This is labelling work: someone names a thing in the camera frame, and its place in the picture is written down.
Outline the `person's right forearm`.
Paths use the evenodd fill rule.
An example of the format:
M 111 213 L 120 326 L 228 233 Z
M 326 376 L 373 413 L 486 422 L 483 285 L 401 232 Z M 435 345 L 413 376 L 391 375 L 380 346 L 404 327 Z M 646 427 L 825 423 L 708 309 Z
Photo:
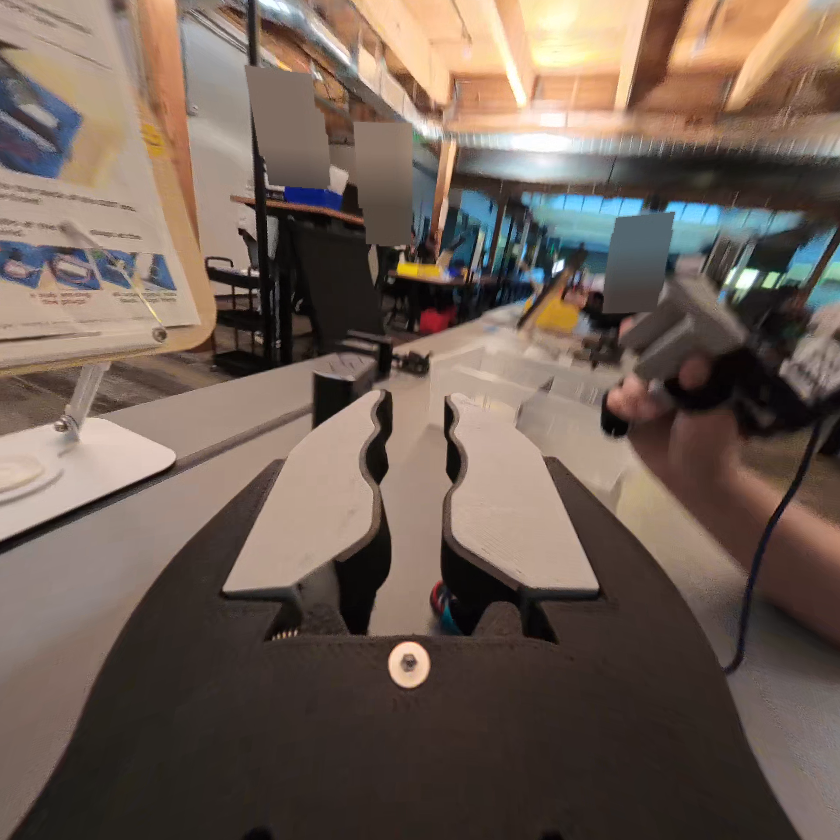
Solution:
M 745 571 L 782 493 L 744 465 L 732 486 L 710 494 L 675 496 L 689 515 Z M 838 526 L 792 502 L 763 552 L 757 592 L 789 618 L 835 648 L 839 645 Z

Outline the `wooden post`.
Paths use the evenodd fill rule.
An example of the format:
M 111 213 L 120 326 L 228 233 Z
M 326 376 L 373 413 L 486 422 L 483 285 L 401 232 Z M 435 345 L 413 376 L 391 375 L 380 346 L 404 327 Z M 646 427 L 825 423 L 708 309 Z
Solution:
M 443 140 L 441 142 L 429 227 L 429 237 L 433 242 L 435 254 L 440 251 L 440 243 L 444 232 L 448 212 L 448 193 L 455 169 L 456 154 L 457 143 L 455 140 Z

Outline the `person's right hand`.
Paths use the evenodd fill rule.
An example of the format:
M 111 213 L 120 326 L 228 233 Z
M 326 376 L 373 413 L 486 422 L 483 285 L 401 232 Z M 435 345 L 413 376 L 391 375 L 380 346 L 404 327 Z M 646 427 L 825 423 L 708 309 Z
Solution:
M 739 478 L 741 438 L 728 408 L 690 412 L 662 385 L 630 374 L 607 393 L 605 409 L 627 424 L 635 455 L 675 496 L 711 493 Z

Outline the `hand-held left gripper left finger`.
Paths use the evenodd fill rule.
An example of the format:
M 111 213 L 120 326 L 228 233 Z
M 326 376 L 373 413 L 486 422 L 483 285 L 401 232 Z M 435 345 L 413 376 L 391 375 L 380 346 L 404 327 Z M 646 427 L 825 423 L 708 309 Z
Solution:
M 392 394 L 365 393 L 291 450 L 226 582 L 226 596 L 295 598 L 301 584 L 349 560 L 384 525 Z

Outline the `black usb hub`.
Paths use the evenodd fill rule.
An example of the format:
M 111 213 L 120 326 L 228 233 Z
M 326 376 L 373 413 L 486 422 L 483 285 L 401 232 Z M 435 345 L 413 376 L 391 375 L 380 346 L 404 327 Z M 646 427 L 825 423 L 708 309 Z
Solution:
M 312 373 L 312 427 L 369 392 L 378 374 L 378 362 L 368 354 L 338 352 L 322 357 Z

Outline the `clear plastic bin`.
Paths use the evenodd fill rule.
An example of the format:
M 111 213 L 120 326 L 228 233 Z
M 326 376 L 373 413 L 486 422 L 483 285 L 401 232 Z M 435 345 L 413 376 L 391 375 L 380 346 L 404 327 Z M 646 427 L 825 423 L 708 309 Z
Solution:
M 603 434 L 601 404 L 621 377 L 613 366 L 592 367 L 572 353 L 480 339 L 433 357 L 429 422 L 442 426 L 445 398 L 459 393 L 499 416 L 614 507 L 635 466 L 629 446 Z

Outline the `black office chair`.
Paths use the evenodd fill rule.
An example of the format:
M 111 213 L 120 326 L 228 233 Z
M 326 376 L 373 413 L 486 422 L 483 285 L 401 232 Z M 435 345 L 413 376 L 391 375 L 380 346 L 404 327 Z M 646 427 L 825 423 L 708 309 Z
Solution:
M 291 222 L 290 242 L 320 354 L 333 352 L 350 331 L 385 335 L 360 235 Z

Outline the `wooden standing desk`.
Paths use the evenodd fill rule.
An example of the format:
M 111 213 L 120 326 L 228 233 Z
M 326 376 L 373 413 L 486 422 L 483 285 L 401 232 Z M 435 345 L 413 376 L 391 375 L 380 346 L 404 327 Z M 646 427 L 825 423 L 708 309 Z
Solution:
M 245 224 L 254 222 L 256 230 L 255 198 L 231 195 L 230 201 L 239 212 L 240 237 L 248 249 L 249 267 L 258 267 L 256 234 L 251 234 Z M 292 312 L 295 299 L 296 268 L 290 236 L 290 223 L 298 222 L 314 227 L 327 228 L 364 236 L 364 221 L 361 217 L 312 206 L 286 203 L 276 197 L 266 199 L 268 214 L 269 255 L 273 263 L 277 290 L 278 316 L 278 366 L 292 362 Z

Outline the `black utility cart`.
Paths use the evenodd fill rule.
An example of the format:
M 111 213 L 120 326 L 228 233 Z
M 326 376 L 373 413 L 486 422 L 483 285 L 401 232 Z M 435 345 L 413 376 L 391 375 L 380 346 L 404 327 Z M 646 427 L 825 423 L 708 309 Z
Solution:
M 208 279 L 223 287 L 216 294 L 216 326 L 211 335 L 213 365 L 232 376 L 247 376 L 277 367 L 274 339 L 264 328 L 273 313 L 272 289 L 258 267 L 238 269 L 233 260 L 209 256 Z

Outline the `black power adapter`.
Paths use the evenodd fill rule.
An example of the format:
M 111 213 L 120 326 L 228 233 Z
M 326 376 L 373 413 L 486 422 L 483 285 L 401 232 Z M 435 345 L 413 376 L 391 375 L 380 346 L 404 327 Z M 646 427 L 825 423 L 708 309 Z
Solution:
M 395 351 L 390 337 L 367 332 L 348 331 L 337 342 L 337 351 L 353 352 L 370 356 L 374 359 L 377 370 L 376 378 L 384 380 L 392 371 L 401 371 L 410 375 L 424 377 L 431 369 L 431 355 L 416 351 Z

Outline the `thin dark board stand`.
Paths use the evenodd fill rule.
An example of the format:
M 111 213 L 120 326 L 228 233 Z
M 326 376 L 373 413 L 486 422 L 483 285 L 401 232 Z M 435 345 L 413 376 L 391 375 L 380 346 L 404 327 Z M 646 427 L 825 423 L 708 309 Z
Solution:
M 583 266 L 586 256 L 587 250 L 583 245 L 581 245 L 565 259 L 560 273 L 552 276 L 552 278 L 543 285 L 542 290 L 536 297 L 534 303 L 520 316 L 516 324 L 517 331 L 524 332 L 536 326 L 538 317 L 543 313 L 546 307 L 548 307 L 552 299 L 561 295 L 563 289 L 568 286 L 570 280 L 574 278 L 579 269 Z

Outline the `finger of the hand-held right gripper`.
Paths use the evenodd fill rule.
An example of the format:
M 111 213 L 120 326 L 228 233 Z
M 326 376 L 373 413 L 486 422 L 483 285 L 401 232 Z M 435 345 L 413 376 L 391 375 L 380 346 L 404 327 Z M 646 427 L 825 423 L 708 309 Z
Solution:
M 634 357 L 633 374 L 644 382 L 677 376 L 684 361 L 707 345 L 707 325 L 689 313 L 647 313 L 620 328 L 619 343 Z
M 707 345 L 692 355 L 715 359 L 742 349 L 748 342 L 746 328 L 703 276 L 666 280 L 658 303 L 667 313 L 689 313 L 707 325 Z

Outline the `black floor lamp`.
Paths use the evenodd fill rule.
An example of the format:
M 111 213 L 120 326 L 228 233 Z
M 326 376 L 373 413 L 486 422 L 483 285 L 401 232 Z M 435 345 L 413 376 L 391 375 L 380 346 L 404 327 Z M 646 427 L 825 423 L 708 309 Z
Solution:
M 247 24 L 247 67 L 260 68 L 261 54 L 259 37 L 261 33 L 261 20 L 259 3 L 257 1 L 246 1 L 245 5 Z M 277 368 L 280 361 L 278 350 L 277 281 L 273 271 L 273 263 L 270 257 L 269 248 L 265 161 L 259 151 L 255 106 L 250 104 L 249 107 L 253 158 L 253 183 L 255 193 L 254 210 L 259 269 L 259 299 L 262 318 L 262 348 L 264 367 L 268 370 L 272 370 Z

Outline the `instruction sheet on stand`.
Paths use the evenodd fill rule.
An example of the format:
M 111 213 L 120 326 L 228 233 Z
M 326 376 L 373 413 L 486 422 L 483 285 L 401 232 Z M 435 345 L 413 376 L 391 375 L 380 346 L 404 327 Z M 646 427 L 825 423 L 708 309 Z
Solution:
M 90 419 L 111 362 L 190 350 L 208 338 L 215 306 L 198 239 L 186 92 L 175 2 L 110 2 L 135 79 L 141 132 L 152 159 L 164 222 L 181 261 L 199 323 L 2 340 L 3 375 L 78 368 L 57 419 L 2 436 L 2 541 L 157 476 L 175 454 L 102 418 Z

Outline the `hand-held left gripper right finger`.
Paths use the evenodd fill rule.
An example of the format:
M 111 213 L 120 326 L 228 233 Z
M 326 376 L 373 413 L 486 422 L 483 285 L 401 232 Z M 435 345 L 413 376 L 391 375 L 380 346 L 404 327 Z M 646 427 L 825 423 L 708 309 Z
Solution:
M 461 393 L 444 399 L 444 435 L 445 544 L 518 595 L 596 598 L 599 582 L 538 447 Z

